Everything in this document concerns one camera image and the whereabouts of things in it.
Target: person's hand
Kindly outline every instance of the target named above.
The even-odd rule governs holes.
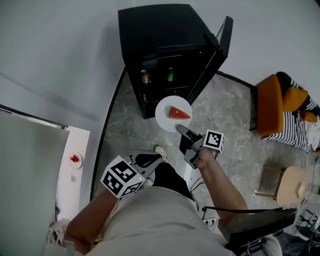
[[[207,147],[200,149],[198,156],[199,159],[194,163],[194,166],[199,169],[205,168],[210,161],[215,160],[213,152]]]

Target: person's arm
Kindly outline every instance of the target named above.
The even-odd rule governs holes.
[[[211,150],[205,147],[198,155],[195,166],[200,170],[214,206],[227,210],[247,210],[244,198],[225,175]],[[221,219],[232,219],[239,214],[226,211],[217,213]]]
[[[69,223],[64,239],[74,242],[77,252],[87,254],[116,202],[117,198],[105,189]]]

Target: clothing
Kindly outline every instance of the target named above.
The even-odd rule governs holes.
[[[302,252],[303,251],[306,252],[309,241],[305,241],[298,236],[285,233],[285,232],[281,233],[278,236],[278,240],[281,245],[282,251],[285,254],[288,254],[291,256],[307,255],[307,253],[302,254]]]
[[[234,256],[219,240],[221,236],[211,232],[199,216],[186,182],[168,163],[161,163],[153,186],[123,198],[114,207],[103,241],[87,255]],[[275,239],[268,240],[276,247],[268,248],[269,255],[282,255]]]
[[[186,181],[176,173],[176,170],[167,162],[160,163],[154,170],[153,186],[173,190],[194,201]]]
[[[319,147],[320,142],[320,119],[317,117],[316,122],[304,121],[306,140],[308,145],[312,145],[314,151]]]

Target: wooden stool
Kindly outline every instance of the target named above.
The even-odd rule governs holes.
[[[278,205],[289,205],[299,202],[301,196],[307,186],[308,173],[294,166],[288,168],[275,168],[263,166],[264,169],[280,173],[279,181],[275,189],[274,195],[262,194],[255,192],[256,196],[272,198]]]

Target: bottle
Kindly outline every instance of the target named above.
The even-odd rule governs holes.
[[[166,78],[169,82],[172,82],[175,79],[175,73],[174,73],[173,67],[169,67],[168,74],[167,74]]]
[[[148,72],[144,69],[144,70],[141,70],[140,74],[141,74],[142,82],[145,85],[147,85],[148,82],[149,82],[149,74],[148,74]]]

